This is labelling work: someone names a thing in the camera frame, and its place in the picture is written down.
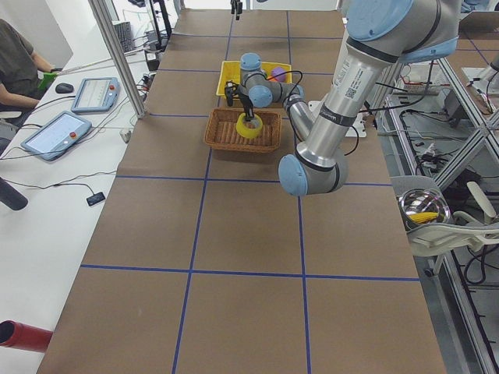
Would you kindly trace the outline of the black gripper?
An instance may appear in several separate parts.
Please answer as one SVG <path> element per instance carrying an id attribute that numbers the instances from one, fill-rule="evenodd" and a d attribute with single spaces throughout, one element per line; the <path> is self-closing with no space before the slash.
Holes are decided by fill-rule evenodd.
<path id="1" fill-rule="evenodd" d="M 242 13 L 242 1 L 241 0 L 231 0 L 231 14 L 241 14 Z"/>
<path id="2" fill-rule="evenodd" d="M 249 96 L 244 93 L 239 93 L 238 96 L 245 112 L 244 121 L 248 122 L 249 120 L 254 119 L 253 103 L 250 100 Z"/>

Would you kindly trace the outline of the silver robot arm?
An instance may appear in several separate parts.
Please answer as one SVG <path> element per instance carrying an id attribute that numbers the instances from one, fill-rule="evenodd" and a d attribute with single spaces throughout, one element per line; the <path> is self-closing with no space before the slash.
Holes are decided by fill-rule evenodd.
<path id="1" fill-rule="evenodd" d="M 395 63 L 427 62 L 457 47 L 460 1 L 352 1 L 346 13 L 339 57 L 330 91 L 315 115 L 300 86 L 269 80 L 260 56 L 240 59 L 236 90 L 246 114 L 281 103 L 299 143 L 279 163 L 282 188 L 293 196 L 340 189 L 348 177 L 340 143 L 352 128 L 382 71 Z"/>

